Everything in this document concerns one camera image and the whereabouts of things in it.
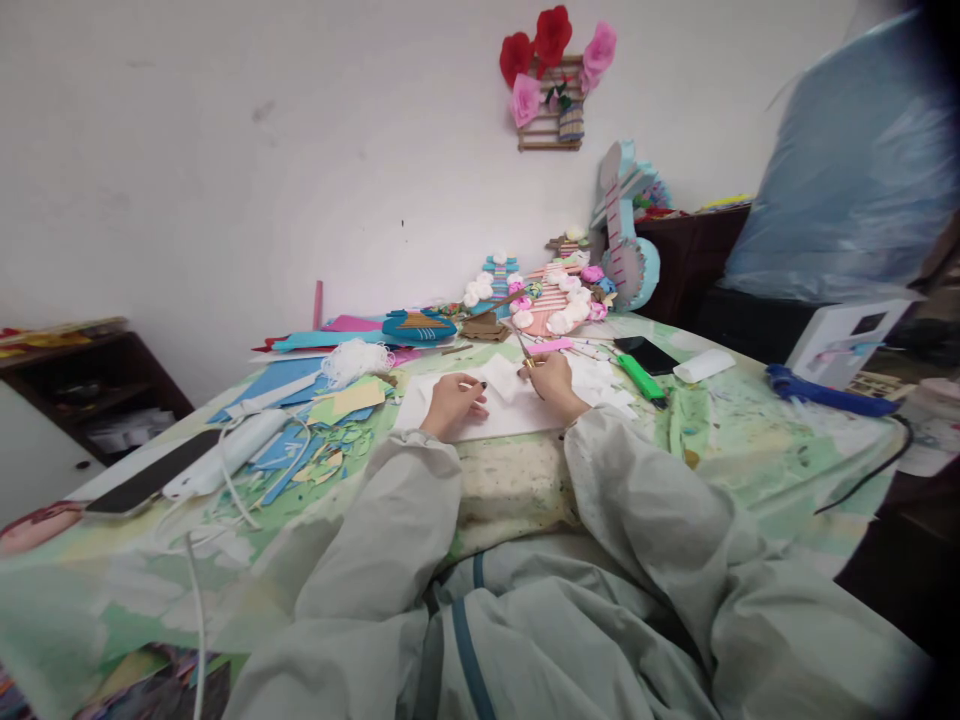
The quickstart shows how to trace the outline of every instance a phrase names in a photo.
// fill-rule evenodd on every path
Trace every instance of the plastic bag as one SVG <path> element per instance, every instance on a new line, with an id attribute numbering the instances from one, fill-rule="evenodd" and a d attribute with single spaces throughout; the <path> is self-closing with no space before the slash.
<path id="1" fill-rule="evenodd" d="M 909 292 L 960 201 L 955 97 L 933 52 L 911 12 L 804 75 L 722 286 L 813 302 Z"/>

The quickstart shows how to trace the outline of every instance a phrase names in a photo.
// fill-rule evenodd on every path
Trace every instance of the tablecloth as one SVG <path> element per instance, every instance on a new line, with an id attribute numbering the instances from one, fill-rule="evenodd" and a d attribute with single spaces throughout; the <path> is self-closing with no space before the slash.
<path id="1" fill-rule="evenodd" d="M 611 315 L 607 328 L 644 335 L 679 362 L 716 345 L 636 315 Z M 455 354 L 426 353 L 394 370 L 399 399 L 417 373 L 469 370 L 494 353 L 518 363 L 514 339 L 471 341 Z M 838 573 L 866 532 L 892 478 L 881 473 L 842 506 L 814 516 L 899 446 L 899 426 L 815 406 L 805 423 L 768 388 L 763 366 L 736 355 L 737 365 L 695 386 L 659 379 L 670 409 L 642 398 L 632 405 L 637 428 L 660 447 L 695 465 L 705 482 L 726 488 L 757 516 L 762 532 L 783 552 Z M 152 441 L 195 434 L 239 395 L 262 368 Z M 625 387 L 633 390 L 629 382 Z M 380 438 L 398 411 L 389 401 L 367 421 Z M 559 526 L 576 527 L 558 432 L 459 444 L 463 500 L 447 563 L 505 540 Z M 303 483 L 257 514 L 263 526 L 237 526 L 197 549 L 211 649 L 248 653 L 291 621 L 297 594 L 361 486 L 368 454 L 348 456 L 346 477 Z M 253 497 L 253 483 L 241 483 Z M 46 545 L 0 561 L 0 661 L 43 717 L 69 717 L 126 653 L 150 641 L 196 646 L 197 622 L 183 553 L 159 550 L 202 522 L 221 498 L 193 507 L 155 536 L 166 506 L 158 504 L 119 524 L 83 521 Z"/>

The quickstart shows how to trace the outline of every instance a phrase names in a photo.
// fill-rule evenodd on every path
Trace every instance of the hand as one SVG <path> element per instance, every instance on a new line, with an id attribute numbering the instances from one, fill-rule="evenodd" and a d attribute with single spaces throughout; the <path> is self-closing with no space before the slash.
<path id="1" fill-rule="evenodd" d="M 486 388 L 486 383 L 465 373 L 444 375 L 433 386 L 430 409 L 420 424 L 420 429 L 440 442 L 449 442 L 464 417 L 486 420 L 490 415 L 482 405 L 487 401 L 483 396 Z"/>
<path id="2" fill-rule="evenodd" d="M 550 409 L 569 425 L 583 415 L 590 406 L 573 392 L 573 372 L 570 363 L 560 353 L 534 355 L 535 367 L 526 365 L 520 369 L 520 377 L 529 378 Z"/>

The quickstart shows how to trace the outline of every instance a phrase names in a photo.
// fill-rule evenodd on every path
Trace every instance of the protective suit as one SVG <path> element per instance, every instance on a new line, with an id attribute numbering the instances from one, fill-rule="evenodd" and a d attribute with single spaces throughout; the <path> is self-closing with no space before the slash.
<path id="1" fill-rule="evenodd" d="M 892 715 L 924 656 L 772 552 L 723 492 L 613 408 L 567 432 L 589 535 L 528 537 L 431 581 L 457 453 L 394 432 L 227 718 L 853 718 Z"/>

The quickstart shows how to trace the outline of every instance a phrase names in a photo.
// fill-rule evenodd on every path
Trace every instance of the sleeve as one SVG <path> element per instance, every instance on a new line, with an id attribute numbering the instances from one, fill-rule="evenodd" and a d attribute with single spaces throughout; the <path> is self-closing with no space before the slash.
<path id="1" fill-rule="evenodd" d="M 615 409 L 585 413 L 567 462 L 587 529 L 674 608 L 724 718 L 895 713 L 925 656 L 833 582 L 772 551 L 724 492 Z"/>
<path id="2" fill-rule="evenodd" d="M 225 717 L 410 717 L 427 610 L 460 504 L 456 451 L 391 433 L 343 527 L 297 599 L 293 624 L 250 657 Z"/>

